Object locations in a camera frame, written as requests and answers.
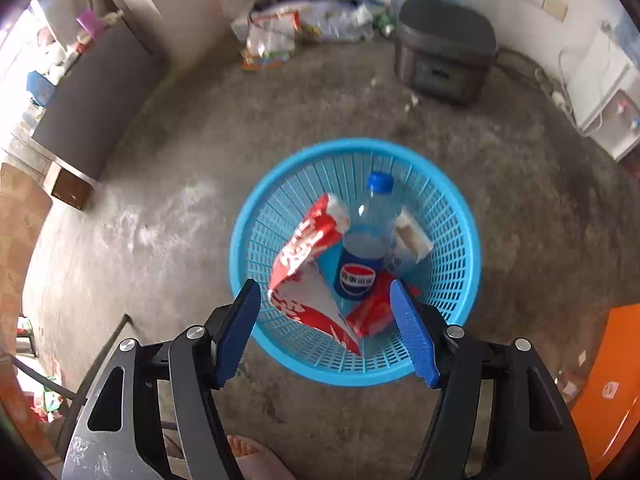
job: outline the red wrapper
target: red wrapper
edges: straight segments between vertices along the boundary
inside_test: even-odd
[[[315,262],[316,256],[341,240],[349,225],[344,204],[334,195],[321,196],[273,262],[268,297],[287,317],[325,332],[360,355],[358,338]]]
[[[359,337],[376,335],[394,320],[389,299],[389,289],[394,279],[388,272],[380,272],[371,293],[347,316],[348,325]],[[409,290],[414,296],[420,292],[411,285]]]

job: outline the concrete floor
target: concrete floor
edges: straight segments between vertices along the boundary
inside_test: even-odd
[[[476,336],[527,337],[552,372],[583,349],[592,359],[607,309],[640,298],[638,183],[543,95],[495,70],[470,107],[423,97],[405,111],[392,59],[380,40],[244,73],[236,48],[221,49],[145,106],[90,208],[54,205],[30,267],[24,311],[68,386],[123,312],[146,344],[228,303],[229,238],[247,194],[286,156],[343,136],[404,144],[466,197],[482,239]],[[407,478],[436,398],[413,376],[322,386],[253,341],[216,393],[225,429],[267,444],[301,480]]]

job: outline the basket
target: basket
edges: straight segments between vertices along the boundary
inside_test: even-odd
[[[247,278],[260,284],[262,305],[252,335],[276,361],[321,383],[369,386],[414,371],[395,324],[365,338],[362,355],[356,356],[323,332],[287,318],[267,299],[271,265],[313,202],[326,192],[347,204],[362,198],[371,171],[394,176],[396,198],[410,205],[434,242],[434,250],[406,277],[420,290],[420,301],[436,306],[447,323],[462,325],[478,291],[476,224],[456,186],[433,163],[373,139],[334,140],[289,157],[260,181],[242,207],[231,238],[231,288],[237,294]],[[337,256],[339,248],[334,258],[319,259],[328,286]]]

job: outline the light switch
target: light switch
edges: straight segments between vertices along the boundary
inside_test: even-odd
[[[554,17],[559,22],[564,22],[569,5],[564,0],[545,0],[542,8],[549,16]]]

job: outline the blue bottle cap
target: blue bottle cap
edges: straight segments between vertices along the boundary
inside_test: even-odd
[[[367,179],[367,187],[374,193],[389,194],[394,188],[394,178],[382,171],[372,171]]]

